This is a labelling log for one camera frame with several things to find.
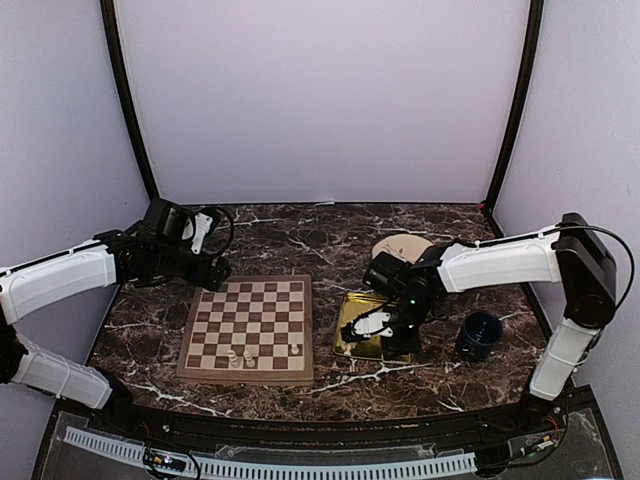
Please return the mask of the gold metal tray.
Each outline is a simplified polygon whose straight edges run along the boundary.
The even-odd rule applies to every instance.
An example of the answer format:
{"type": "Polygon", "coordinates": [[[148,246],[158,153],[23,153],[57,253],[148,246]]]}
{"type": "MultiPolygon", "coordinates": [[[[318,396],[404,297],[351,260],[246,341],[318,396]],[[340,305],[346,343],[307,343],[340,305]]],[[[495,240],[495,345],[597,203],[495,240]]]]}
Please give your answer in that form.
{"type": "Polygon", "coordinates": [[[338,324],[333,340],[333,353],[356,360],[409,364],[413,354],[391,353],[383,341],[391,330],[386,327],[395,302],[379,295],[347,293],[339,309],[338,324]]]}

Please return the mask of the wooden chess board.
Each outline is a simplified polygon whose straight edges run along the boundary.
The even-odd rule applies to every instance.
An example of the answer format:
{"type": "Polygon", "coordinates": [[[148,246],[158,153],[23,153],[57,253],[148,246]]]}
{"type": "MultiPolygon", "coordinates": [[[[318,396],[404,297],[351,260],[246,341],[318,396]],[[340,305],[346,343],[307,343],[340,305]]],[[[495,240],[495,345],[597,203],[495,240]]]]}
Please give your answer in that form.
{"type": "Polygon", "coordinates": [[[310,386],[314,382],[309,275],[236,276],[218,291],[195,291],[177,377],[186,382],[310,386]],[[299,356],[291,345],[300,344],[299,356]],[[239,368],[228,365],[233,349],[239,368]],[[243,352],[255,359],[245,367],[243,352]]]}

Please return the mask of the white chess queen piece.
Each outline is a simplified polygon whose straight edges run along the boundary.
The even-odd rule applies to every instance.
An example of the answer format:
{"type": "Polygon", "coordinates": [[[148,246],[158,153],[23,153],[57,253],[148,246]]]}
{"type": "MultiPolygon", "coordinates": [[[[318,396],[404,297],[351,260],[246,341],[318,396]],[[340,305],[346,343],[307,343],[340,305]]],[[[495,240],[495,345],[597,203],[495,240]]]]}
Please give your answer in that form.
{"type": "Polygon", "coordinates": [[[228,357],[228,365],[230,368],[235,369],[241,366],[241,360],[233,349],[227,352],[227,357],[228,357]]]}

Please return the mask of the white chess king piece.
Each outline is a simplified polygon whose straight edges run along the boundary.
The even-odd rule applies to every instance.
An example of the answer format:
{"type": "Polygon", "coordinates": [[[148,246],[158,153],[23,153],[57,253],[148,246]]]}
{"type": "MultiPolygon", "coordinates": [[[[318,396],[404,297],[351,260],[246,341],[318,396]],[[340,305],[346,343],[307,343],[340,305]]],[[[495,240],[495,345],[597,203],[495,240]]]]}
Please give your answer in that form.
{"type": "Polygon", "coordinates": [[[244,363],[246,368],[253,369],[256,366],[254,356],[249,350],[247,349],[244,350],[243,358],[244,358],[244,363]]]}

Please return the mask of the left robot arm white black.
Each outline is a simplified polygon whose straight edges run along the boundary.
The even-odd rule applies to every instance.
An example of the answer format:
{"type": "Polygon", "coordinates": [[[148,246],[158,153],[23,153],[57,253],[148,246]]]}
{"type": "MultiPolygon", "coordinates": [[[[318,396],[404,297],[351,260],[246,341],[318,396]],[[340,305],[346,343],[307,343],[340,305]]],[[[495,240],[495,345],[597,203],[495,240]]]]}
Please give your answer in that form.
{"type": "Polygon", "coordinates": [[[189,209],[153,199],[142,220],[109,230],[68,250],[1,271],[1,381],[34,388],[93,409],[120,436],[141,427],[140,412],[125,400],[128,390],[112,374],[81,365],[35,344],[16,324],[46,306],[112,285],[161,285],[180,278],[217,290],[230,276],[224,252],[205,249],[222,220],[221,207],[189,209]]]}

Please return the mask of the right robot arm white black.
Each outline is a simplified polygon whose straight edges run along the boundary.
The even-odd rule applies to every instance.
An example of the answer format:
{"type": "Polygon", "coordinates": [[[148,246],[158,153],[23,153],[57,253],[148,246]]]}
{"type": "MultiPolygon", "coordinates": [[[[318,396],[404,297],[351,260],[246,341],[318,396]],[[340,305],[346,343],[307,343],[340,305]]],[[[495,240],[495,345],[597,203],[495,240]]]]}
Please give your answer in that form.
{"type": "Polygon", "coordinates": [[[616,293],[617,266],[598,237],[602,231],[580,214],[566,213],[556,225],[519,236],[432,245],[413,262],[382,251],[363,281],[395,306],[389,313],[358,316],[343,337],[349,342],[382,337],[387,350],[414,353],[419,326],[448,294],[509,284],[561,284],[562,320],[532,373],[529,396],[510,413],[511,426],[530,434],[549,416],[546,401],[559,396],[626,298],[616,293]]]}

